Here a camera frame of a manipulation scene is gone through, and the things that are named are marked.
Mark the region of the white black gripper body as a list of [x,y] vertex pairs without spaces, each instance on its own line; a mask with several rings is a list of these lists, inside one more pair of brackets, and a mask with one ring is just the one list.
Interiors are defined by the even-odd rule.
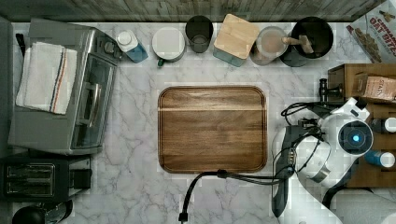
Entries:
[[350,97],[344,103],[314,103],[308,109],[319,116],[320,122],[330,121],[331,119],[342,119],[344,121],[359,119],[366,121],[370,112],[366,108],[367,103],[358,98]]

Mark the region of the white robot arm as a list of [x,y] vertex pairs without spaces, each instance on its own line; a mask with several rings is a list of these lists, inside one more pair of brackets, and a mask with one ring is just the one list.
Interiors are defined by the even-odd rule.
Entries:
[[308,109],[318,118],[282,128],[273,141],[273,167],[280,183],[273,189],[272,212],[280,224],[342,224],[300,179],[324,189],[347,182],[358,159],[374,143],[366,106],[362,99],[351,97],[344,103],[296,103],[282,111],[285,118]]

